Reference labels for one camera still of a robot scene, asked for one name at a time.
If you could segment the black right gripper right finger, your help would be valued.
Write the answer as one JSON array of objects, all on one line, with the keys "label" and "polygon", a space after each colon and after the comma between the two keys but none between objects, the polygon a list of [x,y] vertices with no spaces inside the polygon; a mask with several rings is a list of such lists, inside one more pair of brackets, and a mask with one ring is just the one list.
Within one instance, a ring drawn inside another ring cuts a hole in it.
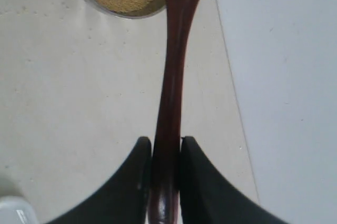
[{"label": "black right gripper right finger", "polygon": [[181,145],[180,204],[183,223],[283,223],[230,184],[191,136]]}]

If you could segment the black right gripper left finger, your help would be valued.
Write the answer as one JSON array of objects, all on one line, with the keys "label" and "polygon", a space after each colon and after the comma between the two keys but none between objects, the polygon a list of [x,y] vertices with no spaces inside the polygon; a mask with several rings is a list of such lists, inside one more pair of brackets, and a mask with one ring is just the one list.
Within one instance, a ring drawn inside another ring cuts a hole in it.
[{"label": "black right gripper left finger", "polygon": [[151,156],[150,140],[140,137],[100,189],[50,223],[145,223]]}]

